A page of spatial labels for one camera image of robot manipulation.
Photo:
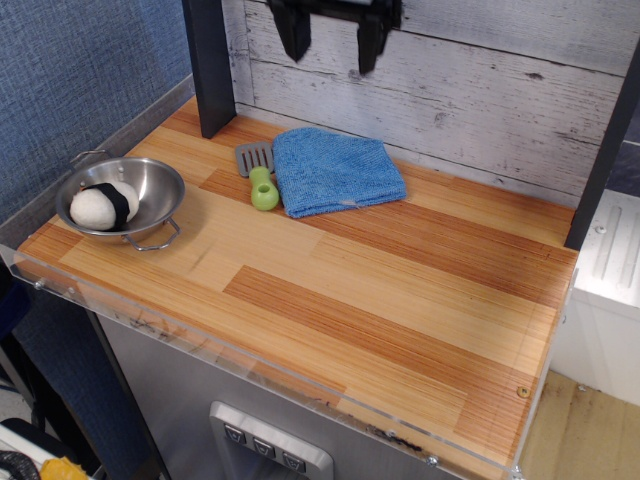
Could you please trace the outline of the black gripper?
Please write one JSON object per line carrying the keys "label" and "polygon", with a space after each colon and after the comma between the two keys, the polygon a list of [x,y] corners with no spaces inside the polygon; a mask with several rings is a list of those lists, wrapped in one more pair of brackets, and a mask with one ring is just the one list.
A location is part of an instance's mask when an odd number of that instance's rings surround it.
{"label": "black gripper", "polygon": [[267,4],[285,53],[299,62],[311,45],[310,14],[359,22],[357,30],[358,66],[361,75],[375,69],[384,52],[389,28],[399,29],[402,2],[371,1],[268,1]]}

